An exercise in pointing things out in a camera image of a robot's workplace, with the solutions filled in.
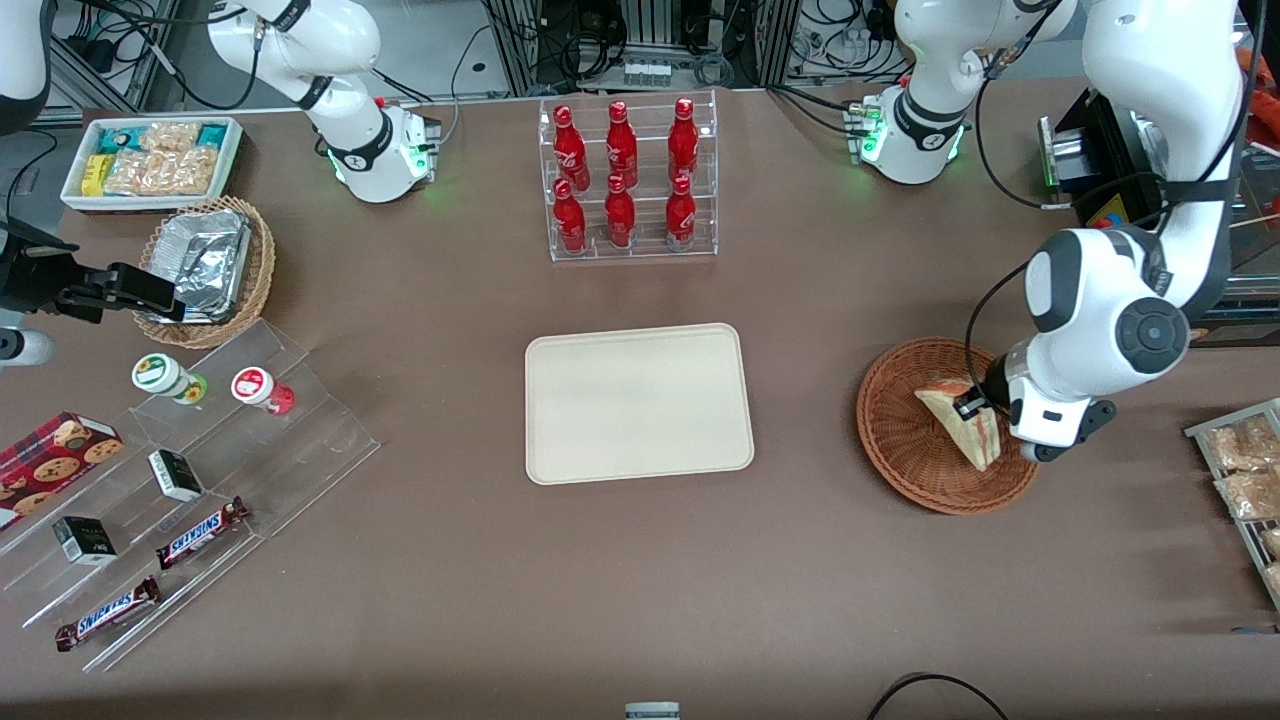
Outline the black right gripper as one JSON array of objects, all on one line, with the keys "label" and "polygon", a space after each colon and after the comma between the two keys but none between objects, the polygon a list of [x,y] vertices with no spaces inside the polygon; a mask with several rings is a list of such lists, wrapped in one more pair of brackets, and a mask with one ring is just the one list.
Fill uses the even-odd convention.
[{"label": "black right gripper", "polygon": [[[14,313],[58,313],[101,323],[110,304],[93,288],[79,287],[90,273],[64,243],[32,225],[4,225],[1,306]],[[151,313],[165,322],[183,322],[186,305],[170,281],[125,263],[108,268],[108,300],[119,307]]]}]

